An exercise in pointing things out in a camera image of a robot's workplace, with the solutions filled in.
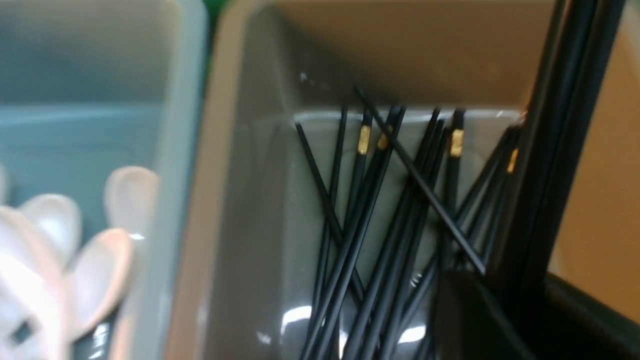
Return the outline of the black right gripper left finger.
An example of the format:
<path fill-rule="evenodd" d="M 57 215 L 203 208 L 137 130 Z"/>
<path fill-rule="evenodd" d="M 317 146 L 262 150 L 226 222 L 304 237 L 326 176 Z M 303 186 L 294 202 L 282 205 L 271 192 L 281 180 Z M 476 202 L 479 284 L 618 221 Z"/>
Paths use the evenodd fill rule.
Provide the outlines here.
<path fill-rule="evenodd" d="M 534 360 L 478 276 L 449 270 L 439 279 L 434 320 L 441 360 Z"/>

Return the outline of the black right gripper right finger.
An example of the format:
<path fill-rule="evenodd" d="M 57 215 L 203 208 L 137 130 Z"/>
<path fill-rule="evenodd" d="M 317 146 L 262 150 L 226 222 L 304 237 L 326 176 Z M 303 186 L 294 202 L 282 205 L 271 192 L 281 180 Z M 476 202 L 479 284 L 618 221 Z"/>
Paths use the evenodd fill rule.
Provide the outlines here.
<path fill-rule="evenodd" d="M 540 360 L 640 358 L 638 323 L 552 273 L 528 313 L 525 341 Z"/>

